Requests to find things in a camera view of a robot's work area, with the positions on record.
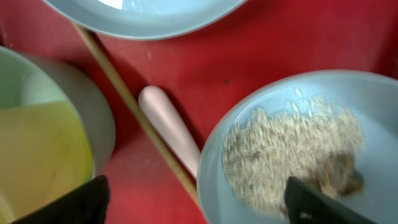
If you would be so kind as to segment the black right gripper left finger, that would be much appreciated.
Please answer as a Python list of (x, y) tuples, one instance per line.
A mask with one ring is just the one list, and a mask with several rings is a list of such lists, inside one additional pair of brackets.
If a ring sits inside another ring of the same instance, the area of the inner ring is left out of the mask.
[(109, 201), (108, 179), (99, 175), (12, 224), (104, 224)]

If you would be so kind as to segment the light blue bowl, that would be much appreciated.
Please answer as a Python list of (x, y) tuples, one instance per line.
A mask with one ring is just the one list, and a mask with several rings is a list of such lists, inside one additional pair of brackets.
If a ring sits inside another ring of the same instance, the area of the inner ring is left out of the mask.
[(223, 141), (232, 125), (245, 124), (254, 108), (269, 114), (290, 111), (296, 103), (308, 109), (322, 96), (334, 106), (348, 108), (362, 124), (366, 147), (356, 158), (364, 179), (360, 193), (343, 205), (376, 223), (397, 222), (397, 80), (355, 70), (321, 70), (284, 78), (266, 85), (235, 105), (209, 135), (198, 164), (197, 190), (208, 223), (287, 224), (282, 215), (261, 215), (243, 204), (224, 176)]

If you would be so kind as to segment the yellow plastic cup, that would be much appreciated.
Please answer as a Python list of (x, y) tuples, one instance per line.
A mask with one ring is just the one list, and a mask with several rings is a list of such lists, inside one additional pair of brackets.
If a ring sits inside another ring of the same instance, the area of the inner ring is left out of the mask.
[(1, 223), (10, 223), (89, 180), (93, 157), (67, 101), (1, 110)]

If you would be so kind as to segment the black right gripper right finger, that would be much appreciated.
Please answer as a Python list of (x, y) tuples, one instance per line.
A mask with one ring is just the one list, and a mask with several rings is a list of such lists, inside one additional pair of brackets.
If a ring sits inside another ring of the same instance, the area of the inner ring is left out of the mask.
[(290, 224), (375, 224), (296, 177), (289, 177), (284, 201)]

